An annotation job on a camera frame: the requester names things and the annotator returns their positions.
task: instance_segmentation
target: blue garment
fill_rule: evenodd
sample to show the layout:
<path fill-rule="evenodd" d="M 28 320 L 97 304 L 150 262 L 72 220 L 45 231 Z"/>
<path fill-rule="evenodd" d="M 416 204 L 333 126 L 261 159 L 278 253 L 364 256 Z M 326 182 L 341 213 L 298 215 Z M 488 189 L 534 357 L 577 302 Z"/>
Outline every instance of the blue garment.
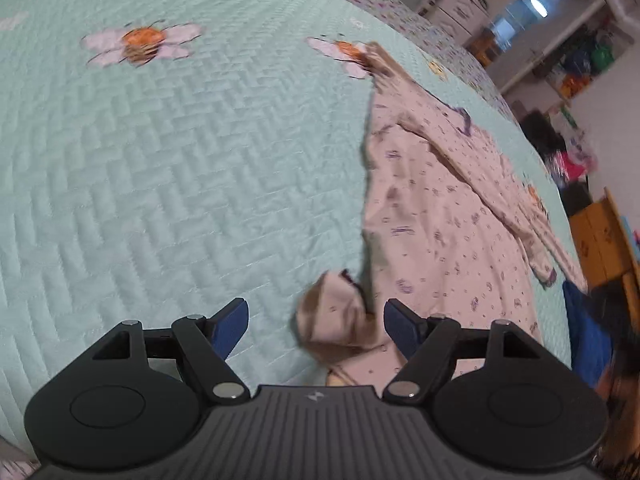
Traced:
<path fill-rule="evenodd" d="M 592 388 L 611 361 L 610 336 L 591 318 L 591 298 L 571 282 L 562 284 L 569 320 L 572 369 Z"/>

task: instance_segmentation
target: light green quilted bedspread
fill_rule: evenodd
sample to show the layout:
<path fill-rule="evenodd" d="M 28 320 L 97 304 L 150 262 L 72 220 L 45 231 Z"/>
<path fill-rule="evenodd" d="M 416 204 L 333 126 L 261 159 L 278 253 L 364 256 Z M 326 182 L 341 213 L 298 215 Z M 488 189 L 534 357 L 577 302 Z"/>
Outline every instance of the light green quilted bedspread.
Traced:
<path fill-rule="evenodd" d="M 242 296 L 250 327 L 228 360 L 240 377 L 322 380 L 290 320 L 323 271 L 362 266 L 372 84 L 308 36 L 378 41 L 465 107 L 573 251 L 517 126 L 344 0 L 0 0 L 0 20 L 0 434 L 24 449 L 33 393 L 127 318 L 163 327 Z M 155 22 L 204 31 L 184 59 L 87 65 L 85 35 Z M 546 346 L 568 363 L 561 283 L 534 290 Z"/>

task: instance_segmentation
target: black circular disc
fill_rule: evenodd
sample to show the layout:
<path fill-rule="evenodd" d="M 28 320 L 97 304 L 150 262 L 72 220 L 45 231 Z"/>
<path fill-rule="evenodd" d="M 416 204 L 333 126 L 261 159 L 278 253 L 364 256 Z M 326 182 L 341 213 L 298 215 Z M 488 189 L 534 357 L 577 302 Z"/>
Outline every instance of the black circular disc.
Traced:
<path fill-rule="evenodd" d="M 599 397 L 567 368 L 515 361 L 445 384 L 432 405 L 440 433 L 476 462 L 503 470 L 548 472 L 586 460 L 606 428 Z"/>
<path fill-rule="evenodd" d="M 150 463 L 178 449 L 200 415 L 191 389 L 161 372 L 92 365 L 63 371 L 31 399 L 24 425 L 39 456 L 81 470 Z"/>

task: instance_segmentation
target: white drawer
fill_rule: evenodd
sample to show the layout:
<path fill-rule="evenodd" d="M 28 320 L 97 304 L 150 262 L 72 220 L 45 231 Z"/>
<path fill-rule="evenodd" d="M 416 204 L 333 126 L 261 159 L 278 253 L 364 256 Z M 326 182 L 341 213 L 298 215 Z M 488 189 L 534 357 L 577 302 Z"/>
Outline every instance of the white drawer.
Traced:
<path fill-rule="evenodd" d="M 460 25 L 442 9 L 435 9 L 429 15 L 429 21 L 433 23 L 433 25 L 439 25 L 458 45 L 464 45 L 471 38 L 471 34 L 465 30 L 465 27 Z"/>
<path fill-rule="evenodd" d="M 438 6 L 472 35 L 489 20 L 487 13 L 472 0 L 439 0 Z"/>

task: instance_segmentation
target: quilted fabric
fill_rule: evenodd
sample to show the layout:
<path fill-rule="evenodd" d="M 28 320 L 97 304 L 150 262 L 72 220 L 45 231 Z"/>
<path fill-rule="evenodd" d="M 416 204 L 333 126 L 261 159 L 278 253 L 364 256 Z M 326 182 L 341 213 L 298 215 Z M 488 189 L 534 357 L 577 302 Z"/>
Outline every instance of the quilted fabric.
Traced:
<path fill-rule="evenodd" d="M 361 269 L 371 82 L 308 36 L 377 40 L 465 107 L 570 246 L 517 126 L 344 0 L 0 0 L 0 19 L 20 13 L 0 30 L 0 434 L 25 450 L 30 397 L 123 319 L 158 328 L 242 296 L 252 317 L 228 360 L 240 377 L 324 379 L 290 320 L 324 270 Z M 190 57 L 87 66 L 85 35 L 158 20 L 204 28 Z M 534 286 L 545 343 L 568 362 L 562 291 Z"/>

